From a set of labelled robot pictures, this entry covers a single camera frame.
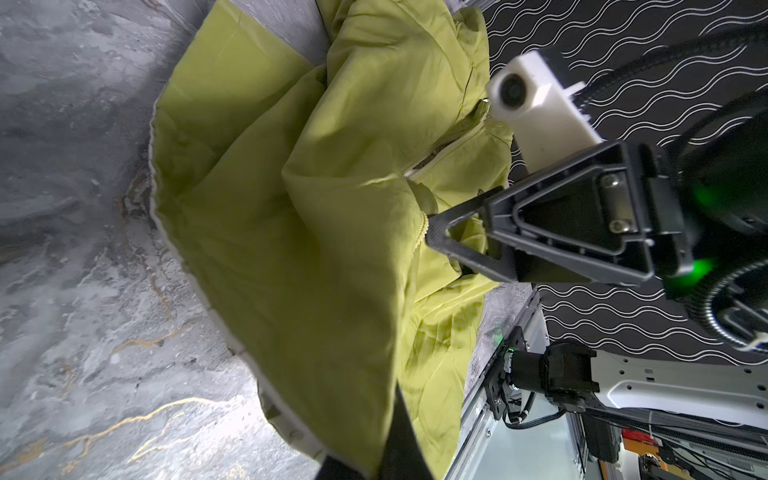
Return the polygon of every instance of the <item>screw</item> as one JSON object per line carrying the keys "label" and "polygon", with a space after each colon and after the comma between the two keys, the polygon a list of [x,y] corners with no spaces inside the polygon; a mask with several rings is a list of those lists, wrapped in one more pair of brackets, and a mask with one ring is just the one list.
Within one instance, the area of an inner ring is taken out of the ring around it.
{"label": "screw", "polygon": [[626,233],[630,229],[630,224],[626,220],[611,220],[608,229],[613,233]]}
{"label": "screw", "polygon": [[600,185],[606,188],[618,187],[619,183],[621,183],[619,177],[614,174],[603,175],[600,179]]}

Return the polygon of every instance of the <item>zipper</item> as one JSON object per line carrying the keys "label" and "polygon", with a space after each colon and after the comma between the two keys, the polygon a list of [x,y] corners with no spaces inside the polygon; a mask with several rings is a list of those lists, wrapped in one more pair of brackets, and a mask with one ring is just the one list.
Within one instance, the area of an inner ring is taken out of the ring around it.
{"label": "zipper", "polygon": [[485,119],[488,118],[488,100],[481,100],[481,103],[480,108],[482,109],[482,114],[478,115],[475,121],[472,122],[472,126],[454,141],[444,144],[442,147],[437,147],[435,150],[431,151],[429,155],[412,165],[406,170],[405,176],[407,179],[412,181],[418,180],[426,171],[434,167],[435,164],[456,150],[456,148],[461,146],[484,127]]}

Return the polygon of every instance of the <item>red component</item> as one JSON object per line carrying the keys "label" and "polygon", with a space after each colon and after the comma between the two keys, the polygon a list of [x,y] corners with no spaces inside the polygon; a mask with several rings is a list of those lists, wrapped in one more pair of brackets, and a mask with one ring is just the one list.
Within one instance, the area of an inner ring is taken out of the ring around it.
{"label": "red component", "polygon": [[656,441],[653,440],[651,436],[645,432],[637,432],[635,430],[622,429],[621,436],[626,439],[634,440],[635,442],[647,443],[648,445],[657,444]]}

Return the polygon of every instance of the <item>green jacket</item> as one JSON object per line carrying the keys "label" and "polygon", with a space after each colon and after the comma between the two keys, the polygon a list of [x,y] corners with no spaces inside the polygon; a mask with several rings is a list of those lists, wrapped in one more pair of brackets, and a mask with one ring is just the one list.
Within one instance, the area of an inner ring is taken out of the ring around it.
{"label": "green jacket", "polygon": [[[485,23],[442,0],[318,4],[317,68],[214,6],[156,103],[154,218],[285,440],[373,474],[398,382],[441,478],[495,284],[423,239],[428,214],[506,185]],[[485,249],[476,221],[451,234]]]}

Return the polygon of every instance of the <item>black cable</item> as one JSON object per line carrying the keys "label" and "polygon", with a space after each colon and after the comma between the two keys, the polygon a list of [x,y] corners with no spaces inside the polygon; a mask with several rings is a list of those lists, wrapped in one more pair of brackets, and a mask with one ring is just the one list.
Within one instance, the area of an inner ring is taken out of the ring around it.
{"label": "black cable", "polygon": [[[600,410],[591,410],[591,412],[600,412]],[[681,429],[681,430],[688,430],[688,431],[690,431],[690,432],[702,432],[702,433],[709,433],[709,434],[711,434],[711,435],[718,435],[718,436],[721,436],[721,437],[728,437],[728,438],[731,438],[731,439],[734,439],[734,440],[740,440],[740,441],[744,441],[744,437],[743,437],[743,436],[740,436],[740,435],[731,435],[731,434],[727,434],[727,433],[720,433],[720,432],[718,432],[718,433],[716,434],[716,433],[712,432],[712,430],[711,430],[711,429],[696,429],[696,428],[692,428],[692,427],[684,427],[684,426],[682,426],[682,425],[673,425],[673,424],[669,424],[669,423],[656,423],[656,422],[646,422],[646,421],[642,421],[642,423],[644,423],[645,425],[651,425],[651,426],[653,426],[654,428],[656,428],[656,427],[668,427],[668,428],[671,428],[671,429]]]}
{"label": "black cable", "polygon": [[736,479],[733,477],[733,475],[731,475],[730,473],[726,473],[726,472],[723,472],[722,470],[719,470],[719,469],[717,469],[717,468],[713,468],[711,465],[708,465],[706,462],[703,462],[703,461],[701,460],[701,458],[699,458],[698,456],[694,456],[694,458],[696,459],[696,461],[697,461],[698,463],[694,462],[694,461],[693,461],[693,460],[691,460],[690,458],[684,458],[684,457],[683,457],[683,460],[685,460],[686,462],[690,463],[690,464],[691,464],[692,466],[694,466],[694,467],[699,467],[699,468],[708,468],[709,470],[711,470],[711,471],[713,471],[713,472],[717,473],[719,476],[721,476],[721,477],[725,478],[726,480],[736,480]]}
{"label": "black cable", "polygon": [[[685,148],[688,141],[691,138],[693,138],[694,135],[697,134],[702,128],[706,127],[709,123],[717,120],[718,118],[722,118],[730,114],[735,114],[737,112],[740,112],[749,108],[758,108],[761,111],[767,109],[768,108],[768,89],[751,91],[748,94],[742,95],[741,97],[738,97],[735,100],[729,101],[719,109],[715,110],[714,112],[708,114],[706,117],[696,122],[693,125],[693,127],[683,132],[681,136],[679,136],[672,143],[667,145],[666,151],[670,161],[673,162],[673,165],[677,164],[677,158],[683,152],[683,149]],[[676,168],[672,169],[673,173],[677,175],[677,182],[679,183],[681,172],[677,170],[678,169]]]}
{"label": "black cable", "polygon": [[552,420],[557,420],[563,415],[565,415],[565,409],[559,409],[556,413],[543,416],[540,419],[531,420],[530,422],[526,422],[526,423],[510,423],[510,422],[507,422],[507,420],[504,419],[503,416],[502,416],[502,419],[504,420],[504,424],[509,429],[525,430],[525,429],[532,429],[533,427],[545,424],[546,422],[551,422]]}
{"label": "black cable", "polygon": [[[609,424],[609,425],[613,425],[614,427],[618,427],[618,428],[620,428],[620,429],[635,429],[635,430],[643,430],[643,431],[645,431],[645,432],[649,432],[649,433],[650,433],[650,430],[649,430],[649,429],[640,428],[640,427],[637,427],[636,425],[625,425],[625,424],[621,424],[621,423],[614,423],[614,422],[609,422],[609,421],[608,421],[608,420],[606,420],[606,419],[600,419],[600,418],[598,418],[598,420],[601,420],[601,421],[603,421],[603,422],[606,422],[607,424]],[[714,460],[714,458],[709,458],[709,457],[706,457],[706,456],[704,456],[704,455],[702,455],[702,454],[700,454],[700,453],[698,453],[698,452],[696,452],[696,451],[694,451],[694,450],[691,450],[691,449],[689,449],[688,447],[684,447],[684,446],[682,446],[681,444],[679,444],[679,443],[675,442],[674,440],[669,440],[668,438],[666,438],[666,437],[668,437],[669,435],[661,434],[661,435],[657,435],[657,436],[658,436],[660,439],[664,440],[665,442],[668,442],[668,443],[670,443],[670,444],[674,445],[674,447],[676,447],[676,448],[680,448],[680,449],[683,449],[683,450],[685,450],[685,451],[689,452],[691,455],[694,455],[696,458],[699,458],[699,456],[702,456],[702,457],[703,457],[703,458],[705,458],[705,459],[706,459],[706,458],[708,458],[709,460],[712,460],[712,461],[715,461],[715,462],[717,462],[717,463],[720,463],[721,465],[725,465],[725,466],[727,466],[728,468],[732,468],[732,467],[731,467],[731,466],[729,466],[729,465],[726,465],[726,464],[723,464],[722,462],[718,462],[717,460]],[[710,469],[710,470],[712,470],[713,472],[716,472],[718,475],[721,475],[721,476],[723,476],[724,478],[733,478],[731,475],[728,475],[728,474],[724,474],[723,472],[720,472],[720,471],[718,471],[718,470],[715,470],[714,468],[711,468],[711,466],[708,466],[708,465],[706,465],[706,462],[704,462],[704,463],[705,463],[705,468],[709,468],[709,469]],[[737,470],[737,471],[738,471],[739,473],[742,473],[742,474],[744,474],[744,475],[748,476],[748,477],[751,477],[751,478],[755,478],[756,480],[765,480],[764,478],[758,477],[758,476],[756,476],[756,475],[752,475],[752,474],[750,474],[750,473],[747,473],[747,472],[742,472],[741,470]]]}
{"label": "black cable", "polygon": [[536,400],[536,392],[531,392],[530,395],[528,395],[528,401],[525,402],[525,406],[523,409],[518,413],[516,416],[509,415],[509,405],[507,404],[507,417],[509,418],[510,423],[523,423],[523,421],[528,417],[528,413],[531,412],[531,408],[533,408],[533,402]]}
{"label": "black cable", "polygon": [[753,24],[739,28],[722,31],[693,40],[671,45],[668,48],[657,49],[648,55],[631,61],[617,68],[609,74],[598,77],[594,82],[574,96],[574,103],[578,108],[583,108],[592,98],[602,91],[616,85],[619,82],[634,78],[642,71],[657,67],[671,61],[682,58],[713,53],[723,50],[732,50],[749,43],[767,43],[768,25]]}
{"label": "black cable", "polygon": [[[747,340],[734,335],[723,327],[715,317],[713,303],[715,298],[729,283],[745,273],[768,267],[768,250],[750,252],[725,265],[716,267],[705,275],[694,287],[694,291],[686,300],[689,317],[704,328],[709,334],[719,336],[736,347],[749,345]],[[768,347],[754,346],[753,353],[768,353]]]}
{"label": "black cable", "polygon": [[[642,430],[644,432],[650,432],[650,429],[648,428],[648,424],[646,422],[639,422],[637,420],[625,419],[623,417],[618,417],[617,415],[612,415],[610,413],[599,412],[594,410],[591,410],[590,413],[588,413],[588,415],[608,423],[611,423],[610,419],[613,419],[614,421],[619,422],[620,425],[628,425],[625,428]],[[768,462],[768,455],[762,452],[755,452],[754,450],[745,449],[744,447],[729,445],[727,443],[717,442],[711,439],[703,439],[695,435],[690,435],[684,432],[678,432],[677,430],[666,429],[664,427],[660,427],[656,425],[651,425],[651,426],[653,427],[653,434],[654,435],[659,434],[660,437],[667,436],[673,439],[685,440],[687,442],[697,443],[700,445],[704,445],[706,447],[710,447],[712,449],[721,450],[723,452],[729,452],[736,455],[741,455],[747,458],[751,458],[753,460],[757,460],[759,462]]]}
{"label": "black cable", "polygon": [[677,447],[679,449],[683,449],[686,452],[690,453],[691,455],[695,456],[696,458],[699,459],[699,462],[704,462],[704,464],[707,465],[707,468],[709,468],[709,469],[714,470],[711,466],[709,466],[707,464],[707,462],[715,462],[718,465],[722,465],[723,467],[728,468],[732,472],[739,472],[742,475],[745,475],[745,476],[750,477],[750,478],[755,478],[756,480],[765,480],[764,478],[758,477],[757,475],[754,475],[754,474],[749,473],[749,472],[745,472],[744,470],[741,470],[740,468],[735,468],[734,469],[734,467],[732,465],[728,465],[725,462],[721,462],[720,460],[716,460],[715,458],[709,457],[709,456],[707,456],[707,455],[705,455],[703,453],[696,452],[695,450],[689,449],[688,447],[685,447],[685,446],[682,446],[679,443],[672,442],[671,440],[665,440],[665,442],[669,442],[669,443],[673,444],[675,447]]}

